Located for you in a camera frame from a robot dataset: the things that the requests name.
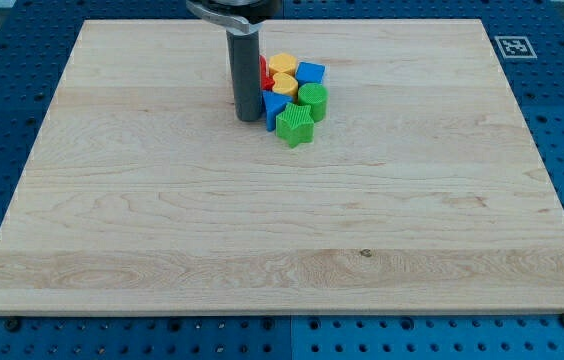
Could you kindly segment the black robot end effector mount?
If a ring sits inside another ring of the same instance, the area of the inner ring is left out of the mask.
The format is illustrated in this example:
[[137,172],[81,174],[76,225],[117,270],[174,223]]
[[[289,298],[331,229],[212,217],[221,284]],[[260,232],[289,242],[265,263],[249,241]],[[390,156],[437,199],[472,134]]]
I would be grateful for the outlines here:
[[230,33],[249,35],[258,32],[264,21],[278,13],[282,0],[187,0],[186,8]]

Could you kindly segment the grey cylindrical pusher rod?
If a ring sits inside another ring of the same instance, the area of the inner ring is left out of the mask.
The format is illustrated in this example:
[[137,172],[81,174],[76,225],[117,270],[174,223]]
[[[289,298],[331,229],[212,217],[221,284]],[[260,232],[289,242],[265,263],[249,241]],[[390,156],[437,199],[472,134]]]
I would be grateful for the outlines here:
[[257,121],[262,112],[259,33],[226,31],[226,37],[236,116]]

